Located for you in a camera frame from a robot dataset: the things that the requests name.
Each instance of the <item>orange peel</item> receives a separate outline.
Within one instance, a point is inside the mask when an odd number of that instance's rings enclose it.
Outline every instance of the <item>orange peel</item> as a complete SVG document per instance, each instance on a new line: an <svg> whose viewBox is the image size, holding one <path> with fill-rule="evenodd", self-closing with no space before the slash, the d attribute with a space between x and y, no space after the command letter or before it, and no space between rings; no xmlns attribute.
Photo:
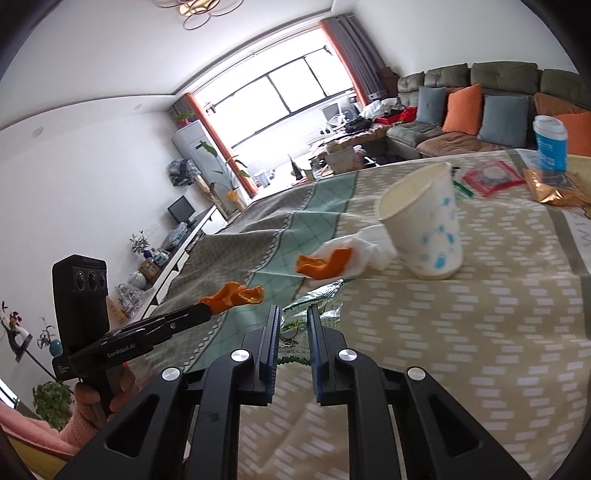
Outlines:
<svg viewBox="0 0 591 480"><path fill-rule="evenodd" d="M259 305L265 298L265 290L260 285L246 288L238 282L227 282L220 291L211 297L202 297L200 303L209 305L214 315L240 305Z"/></svg>
<svg viewBox="0 0 591 480"><path fill-rule="evenodd" d="M352 248L337 248L328 260L300 255L295 262L295 271L315 280L338 277L351 258Z"/></svg>

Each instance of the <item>blue-gray cushion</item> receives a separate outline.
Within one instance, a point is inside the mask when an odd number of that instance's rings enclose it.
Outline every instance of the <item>blue-gray cushion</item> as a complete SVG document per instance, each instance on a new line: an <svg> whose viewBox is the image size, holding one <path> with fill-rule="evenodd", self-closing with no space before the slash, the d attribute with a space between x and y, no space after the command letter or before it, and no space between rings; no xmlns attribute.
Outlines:
<svg viewBox="0 0 591 480"><path fill-rule="evenodd" d="M525 148L529 105L529 99L523 96L486 95L478 140Z"/></svg>
<svg viewBox="0 0 591 480"><path fill-rule="evenodd" d="M417 122L440 127L443 125L447 89L419 87Z"/></svg>

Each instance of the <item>bottle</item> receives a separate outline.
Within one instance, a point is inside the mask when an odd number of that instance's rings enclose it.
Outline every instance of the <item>bottle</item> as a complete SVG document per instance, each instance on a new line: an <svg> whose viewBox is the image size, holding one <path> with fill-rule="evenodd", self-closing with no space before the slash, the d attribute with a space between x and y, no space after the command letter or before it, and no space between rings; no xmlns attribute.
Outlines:
<svg viewBox="0 0 591 480"><path fill-rule="evenodd" d="M564 124L552 116L538 115L534 120L534 132L540 152L540 168L566 171L569 135Z"/></svg>
<svg viewBox="0 0 591 480"><path fill-rule="evenodd" d="M293 158L291 158L291 156L288 154L288 157L291 160L291 169L294 173L294 176L296 177L296 180L301 180L304 178L304 176L301 174L301 170L298 168L298 166L296 165L296 162L294 162Z"/></svg>

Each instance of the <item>gold foil bag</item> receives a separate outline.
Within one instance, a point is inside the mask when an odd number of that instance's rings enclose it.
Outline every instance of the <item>gold foil bag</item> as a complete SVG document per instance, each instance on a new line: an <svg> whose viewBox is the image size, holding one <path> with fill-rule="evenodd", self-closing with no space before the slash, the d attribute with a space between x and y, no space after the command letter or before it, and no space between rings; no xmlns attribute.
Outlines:
<svg viewBox="0 0 591 480"><path fill-rule="evenodd" d="M523 176L536 202L555 207L584 207L591 204L589 195L580 187L583 182L576 173L525 168Z"/></svg>

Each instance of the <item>blue and white cup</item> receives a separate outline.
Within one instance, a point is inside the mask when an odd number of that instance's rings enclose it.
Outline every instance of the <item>blue and white cup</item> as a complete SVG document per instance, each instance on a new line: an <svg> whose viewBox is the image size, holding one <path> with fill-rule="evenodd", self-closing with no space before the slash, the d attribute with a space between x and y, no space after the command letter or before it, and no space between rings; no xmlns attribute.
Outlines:
<svg viewBox="0 0 591 480"><path fill-rule="evenodd" d="M569 134L564 124L553 116L538 115L534 120L535 138L542 170L566 171Z"/></svg>
<svg viewBox="0 0 591 480"><path fill-rule="evenodd" d="M422 280L449 278L464 262L451 168L447 162L419 168L375 203L398 256Z"/></svg>

